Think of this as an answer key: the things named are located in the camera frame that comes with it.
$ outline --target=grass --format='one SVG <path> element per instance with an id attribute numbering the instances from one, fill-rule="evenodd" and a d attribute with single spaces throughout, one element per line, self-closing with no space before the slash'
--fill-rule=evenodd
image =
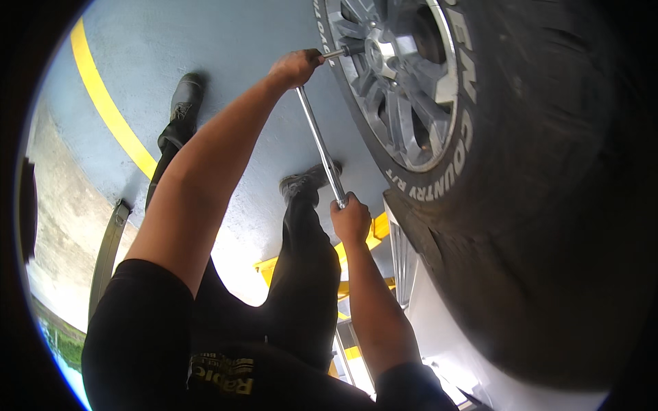
<path id="1" fill-rule="evenodd" d="M 66 365 L 82 372 L 82 347 L 85 333 L 59 318 L 32 296 L 34 311 L 44 326 L 45 338 L 51 351 L 62 357 Z"/>

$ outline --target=wrench handle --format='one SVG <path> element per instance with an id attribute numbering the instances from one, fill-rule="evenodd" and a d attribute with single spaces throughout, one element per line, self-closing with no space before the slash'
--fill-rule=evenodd
<path id="1" fill-rule="evenodd" d="M 326 171 L 327 173 L 329 184 L 331 185 L 331 190 L 334 192 L 334 195 L 336 196 L 336 202 L 338 203 L 338 206 L 340 208 L 345 208 L 345 206 L 347 206 L 347 197 L 345 196 L 345 191 L 343 190 L 343 186 L 340 183 L 340 179 L 338 177 L 338 171 L 334 166 L 334 162 L 332 161 L 331 156 L 327 151 L 327 147 L 324 145 L 324 140 L 322 139 L 322 135 L 320 134 L 320 128 L 318 127 L 318 124 L 315 121 L 315 116 L 313 115 L 313 110 L 311 110 L 311 104 L 309 104 L 309 99 L 306 97 L 306 91 L 304 91 L 304 86 L 301 85 L 297 87 L 296 90 L 297 90 L 297 95 L 299 96 L 299 100 L 301 101 L 301 106 L 304 108 L 304 114 L 306 114 L 306 120 L 308 120 L 309 126 L 311 127 L 313 138 L 315 139 L 315 143 L 317 144 L 318 150 L 320 151 L 320 158 L 322 159 L 322 165 L 324 166 L 324 171 Z"/>

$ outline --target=wheel center cap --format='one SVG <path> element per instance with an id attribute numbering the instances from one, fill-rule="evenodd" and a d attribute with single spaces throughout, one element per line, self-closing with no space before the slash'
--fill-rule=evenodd
<path id="1" fill-rule="evenodd" d="M 375 74 L 392 80 L 397 75 L 397 72 L 391 67 L 395 49 L 391 43 L 381 41 L 382 34 L 382 30 L 373 28 L 366 37 L 366 61 Z"/>

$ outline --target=forearm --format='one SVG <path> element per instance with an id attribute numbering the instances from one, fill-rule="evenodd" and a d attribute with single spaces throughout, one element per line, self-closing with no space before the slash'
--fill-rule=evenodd
<path id="1" fill-rule="evenodd" d="M 365 243 L 345 244 L 352 324 L 374 378 L 406 362 L 420 362 L 404 312 L 382 278 Z"/>
<path id="2" fill-rule="evenodd" d="M 288 86 L 268 75 L 181 148 L 158 183 L 126 259 L 140 258 L 166 268 L 196 296 L 231 194 Z"/>
<path id="3" fill-rule="evenodd" d="M 169 164 L 161 183 L 193 187 L 218 212 L 228 203 L 275 104 L 288 89 L 266 76 L 208 121 Z"/>

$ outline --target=tire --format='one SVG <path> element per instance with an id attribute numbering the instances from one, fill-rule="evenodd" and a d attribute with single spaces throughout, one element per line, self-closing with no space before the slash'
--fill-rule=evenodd
<path id="1" fill-rule="evenodd" d="M 438 5 L 460 73 L 441 161 L 425 172 L 396 162 L 336 61 L 346 103 L 400 212 L 429 229 L 432 244 L 420 234 L 415 247 L 480 352 L 525 381 L 607 389 L 657 284 L 655 125 L 632 59 L 587 1 Z M 314 7 L 333 49 L 324 0 Z"/>

